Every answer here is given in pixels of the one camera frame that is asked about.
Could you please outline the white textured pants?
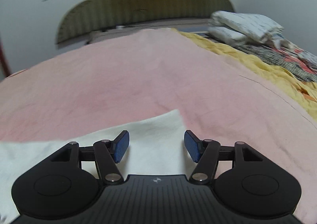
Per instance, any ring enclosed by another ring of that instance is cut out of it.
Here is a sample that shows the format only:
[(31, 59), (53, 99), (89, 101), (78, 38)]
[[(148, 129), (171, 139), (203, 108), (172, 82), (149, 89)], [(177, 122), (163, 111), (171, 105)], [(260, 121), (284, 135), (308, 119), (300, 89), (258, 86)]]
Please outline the white textured pants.
[(191, 159), (178, 111), (71, 141), (1, 143), (1, 223), (21, 211), (63, 219), (93, 205), (127, 177), (187, 175)]

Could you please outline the pink floral bed blanket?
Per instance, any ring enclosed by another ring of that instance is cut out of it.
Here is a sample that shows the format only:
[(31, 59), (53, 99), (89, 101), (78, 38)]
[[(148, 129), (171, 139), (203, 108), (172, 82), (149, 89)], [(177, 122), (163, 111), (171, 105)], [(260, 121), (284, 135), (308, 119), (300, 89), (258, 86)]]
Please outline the pink floral bed blanket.
[(316, 119), (276, 85), (177, 31), (142, 30), (59, 55), (1, 82), (1, 143), (75, 140), (178, 111), (185, 128), (244, 141), (302, 187), (316, 223)]

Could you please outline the yellow patterned bedspread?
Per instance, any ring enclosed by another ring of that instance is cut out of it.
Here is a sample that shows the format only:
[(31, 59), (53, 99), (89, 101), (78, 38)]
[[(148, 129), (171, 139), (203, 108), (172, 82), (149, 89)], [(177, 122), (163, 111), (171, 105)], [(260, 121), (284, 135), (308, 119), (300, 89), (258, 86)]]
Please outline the yellow patterned bedspread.
[(316, 83), (301, 81), (282, 66), (269, 64), (256, 55), (245, 53), (229, 45), (214, 42), (195, 33), (181, 31), (178, 33), (189, 38), (200, 48), (217, 55), (229, 56), (240, 62), (255, 74), (276, 85), (304, 108), (313, 119), (316, 119)]

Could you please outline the folded white printed quilt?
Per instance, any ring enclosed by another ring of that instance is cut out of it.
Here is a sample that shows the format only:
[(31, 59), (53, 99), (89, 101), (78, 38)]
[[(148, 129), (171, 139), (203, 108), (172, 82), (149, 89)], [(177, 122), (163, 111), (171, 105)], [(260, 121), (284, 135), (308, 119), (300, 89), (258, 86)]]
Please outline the folded white printed quilt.
[(283, 26), (261, 14), (216, 11), (208, 24), (211, 36), (232, 47), (258, 43), (279, 49), (284, 42)]

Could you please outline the olive upholstered headboard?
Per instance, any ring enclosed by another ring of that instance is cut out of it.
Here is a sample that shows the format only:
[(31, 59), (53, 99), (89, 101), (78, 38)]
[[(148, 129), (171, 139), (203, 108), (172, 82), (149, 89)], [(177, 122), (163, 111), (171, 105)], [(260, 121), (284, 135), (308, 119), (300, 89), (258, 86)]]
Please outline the olive upholstered headboard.
[(57, 29), (56, 44), (118, 25), (174, 18), (208, 18), (234, 12), (230, 0), (84, 0), (70, 9)]

